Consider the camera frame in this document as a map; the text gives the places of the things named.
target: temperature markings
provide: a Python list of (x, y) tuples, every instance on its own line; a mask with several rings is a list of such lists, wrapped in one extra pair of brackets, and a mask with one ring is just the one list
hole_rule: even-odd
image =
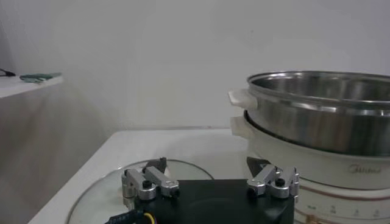
[(353, 213), (353, 216), (355, 216), (355, 217), (359, 216), (359, 209), (355, 210), (355, 212)]
[(379, 217), (379, 210), (375, 210), (375, 212), (372, 216), (375, 218), (378, 218)]
[(307, 208), (312, 210), (317, 210), (317, 207), (314, 205), (308, 205)]
[(336, 213), (336, 207), (334, 205), (330, 206), (330, 213), (332, 214)]

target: wall shelf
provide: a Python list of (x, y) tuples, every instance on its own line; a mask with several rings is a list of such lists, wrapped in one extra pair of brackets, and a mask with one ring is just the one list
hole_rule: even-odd
[(63, 82), (63, 78), (55, 77), (42, 83), (26, 83), (16, 77), (0, 77), (0, 99), (8, 96), (45, 88)]

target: black screw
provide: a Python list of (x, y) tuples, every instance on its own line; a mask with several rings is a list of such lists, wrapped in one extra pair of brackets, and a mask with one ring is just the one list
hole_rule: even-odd
[(149, 180), (144, 180), (142, 182), (143, 189), (150, 189), (151, 187), (152, 187), (152, 182), (150, 182)]
[(285, 185), (285, 183), (286, 183), (286, 182), (284, 181), (284, 179), (281, 179), (281, 178), (275, 180), (275, 185), (276, 185), (277, 187), (283, 187), (283, 186)]

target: pot rim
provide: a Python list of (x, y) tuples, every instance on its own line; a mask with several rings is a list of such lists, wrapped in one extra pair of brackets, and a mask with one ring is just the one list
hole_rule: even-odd
[(277, 72), (263, 72), (259, 74), (255, 74), (249, 76), (247, 78), (247, 82), (250, 86), (250, 89), (258, 91), (259, 93), (280, 97), (282, 99), (296, 100), (299, 102), (311, 102), (317, 104), (326, 104), (326, 105), (342, 105), (342, 106), (351, 106), (358, 107), (360, 109), (389, 109), (390, 108), (390, 100), (355, 100), (355, 99), (332, 99), (326, 97), (316, 97), (316, 96), (306, 96), (295, 93), (288, 93), (277, 91), (270, 88), (265, 88), (259, 85), (255, 85), (253, 82), (255, 80), (264, 79), (266, 77), (270, 77), (272, 75), (286, 75), (286, 74), (298, 74), (302, 73), (305, 75), (307, 73), (312, 74), (331, 74), (337, 75), (338, 77), (350, 77), (354, 75), (354, 78), (358, 79), (366, 79), (366, 80), (378, 80), (378, 81), (386, 81), (390, 85), (390, 77), (386, 75), (378, 75), (378, 74), (368, 74), (368, 73), (360, 73), (360, 72), (338, 72), (338, 71), (312, 71), (312, 70), (297, 70), (297, 71), (277, 71)]

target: midea logo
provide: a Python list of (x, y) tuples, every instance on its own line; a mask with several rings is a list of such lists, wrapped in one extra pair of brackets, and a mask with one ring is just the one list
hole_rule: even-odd
[(359, 164), (352, 164), (348, 167), (348, 171), (350, 173), (380, 173), (382, 172), (382, 169), (380, 167), (363, 167)]

